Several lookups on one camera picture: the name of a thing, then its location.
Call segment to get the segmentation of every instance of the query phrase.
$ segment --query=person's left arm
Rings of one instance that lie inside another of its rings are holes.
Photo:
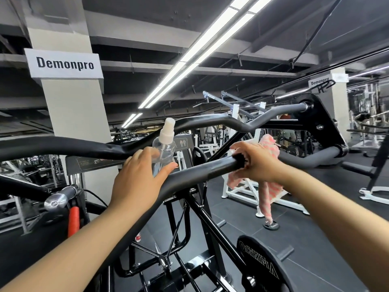
[[[177,167],[171,163],[153,177],[153,152],[147,147],[129,158],[115,178],[107,210],[0,292],[82,292],[120,239],[154,204],[163,182]]]

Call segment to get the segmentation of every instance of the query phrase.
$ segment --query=person's right arm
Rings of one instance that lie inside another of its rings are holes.
[[[249,160],[237,178],[276,182],[295,196],[370,292],[389,291],[389,222],[308,173],[246,142],[232,149]]]

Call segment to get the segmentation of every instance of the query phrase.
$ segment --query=white sign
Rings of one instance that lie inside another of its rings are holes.
[[[100,58],[95,53],[74,53],[25,48],[31,78],[103,78]]]
[[[315,78],[308,81],[309,88],[312,88],[323,82],[334,80],[336,83],[348,83],[348,74],[346,73],[329,73],[328,75]]]

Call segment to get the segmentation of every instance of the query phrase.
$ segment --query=hand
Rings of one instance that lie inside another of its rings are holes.
[[[112,198],[109,208],[120,207],[146,212],[157,200],[159,190],[168,175],[177,168],[177,163],[171,162],[163,167],[156,177],[151,170],[151,158],[158,157],[159,151],[152,147],[140,149],[129,157],[123,169],[115,178]]]
[[[245,168],[235,171],[233,179],[249,178],[256,182],[267,181],[283,185],[282,178],[288,165],[270,155],[261,144],[250,144],[240,141],[231,146],[234,155],[243,154],[247,160]]]

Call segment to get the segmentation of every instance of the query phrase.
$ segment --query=column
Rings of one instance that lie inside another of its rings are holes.
[[[317,89],[313,90],[313,93],[318,95],[323,102],[324,107],[327,109],[331,118],[338,122],[338,130],[343,136],[346,142],[351,141],[350,132],[350,118],[349,118],[349,106],[347,97],[347,78],[344,68],[336,68],[328,73],[314,76],[310,79],[310,87],[312,87],[312,81],[317,78],[329,77],[333,79],[336,84],[332,87],[325,89],[324,93],[318,93]]]
[[[81,0],[39,2],[21,0],[34,49],[92,53]],[[41,83],[56,136],[111,141],[98,79],[42,79]],[[84,187],[109,203],[117,174],[116,166],[87,172]],[[100,204],[90,194],[87,199]]]

